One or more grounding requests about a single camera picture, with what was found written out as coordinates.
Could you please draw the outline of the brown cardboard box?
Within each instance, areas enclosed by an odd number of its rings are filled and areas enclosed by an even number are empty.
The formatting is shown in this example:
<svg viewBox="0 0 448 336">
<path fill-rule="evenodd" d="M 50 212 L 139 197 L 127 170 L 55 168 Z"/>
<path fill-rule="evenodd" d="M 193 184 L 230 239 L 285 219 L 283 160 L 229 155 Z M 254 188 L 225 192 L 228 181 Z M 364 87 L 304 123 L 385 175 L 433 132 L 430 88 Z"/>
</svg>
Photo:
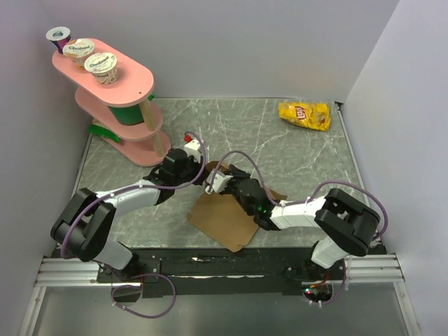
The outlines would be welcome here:
<svg viewBox="0 0 448 336">
<path fill-rule="evenodd" d="M 223 163 L 219 171 L 223 172 L 233 164 Z M 266 192 L 275 202 L 285 200 L 287 196 L 273 190 Z M 187 215 L 188 222 L 204 234 L 232 252 L 238 252 L 247 246 L 258 229 L 278 231 L 276 227 L 259 227 L 252 216 L 248 216 L 233 196 L 223 192 L 203 193 L 193 204 Z"/>
</svg>

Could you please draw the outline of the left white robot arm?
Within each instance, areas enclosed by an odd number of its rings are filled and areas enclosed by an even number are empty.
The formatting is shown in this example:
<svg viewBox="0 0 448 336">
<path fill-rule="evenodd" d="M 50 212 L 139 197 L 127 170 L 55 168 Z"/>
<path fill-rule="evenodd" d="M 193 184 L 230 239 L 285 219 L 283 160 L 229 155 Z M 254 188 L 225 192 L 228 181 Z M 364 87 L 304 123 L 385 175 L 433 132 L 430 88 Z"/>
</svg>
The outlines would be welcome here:
<svg viewBox="0 0 448 336">
<path fill-rule="evenodd" d="M 109 238 L 113 220 L 160 205 L 179 188 L 201 185 L 207 177 L 206 162 L 201 150 L 172 148 L 161 164 L 132 185 L 106 192 L 76 191 L 50 231 L 61 245 L 61 257 L 94 260 L 111 266 L 122 281 L 133 280 L 139 272 L 139 257 Z"/>
</svg>

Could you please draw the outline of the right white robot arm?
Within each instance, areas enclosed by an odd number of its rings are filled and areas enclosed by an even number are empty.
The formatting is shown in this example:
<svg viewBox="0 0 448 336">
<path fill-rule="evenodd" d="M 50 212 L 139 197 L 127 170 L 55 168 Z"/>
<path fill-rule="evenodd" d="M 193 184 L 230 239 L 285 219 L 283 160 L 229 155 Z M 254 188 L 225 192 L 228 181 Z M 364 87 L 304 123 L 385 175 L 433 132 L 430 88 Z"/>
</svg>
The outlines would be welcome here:
<svg viewBox="0 0 448 336">
<path fill-rule="evenodd" d="M 380 222 L 375 210 L 339 188 L 299 204 L 272 199 L 259 180 L 234 165 L 217 172 L 209 184 L 213 192 L 233 196 L 263 230 L 322 229 L 325 238 L 313 245 L 306 261 L 306 271 L 314 279 L 323 278 L 346 256 L 365 256 Z"/>
</svg>

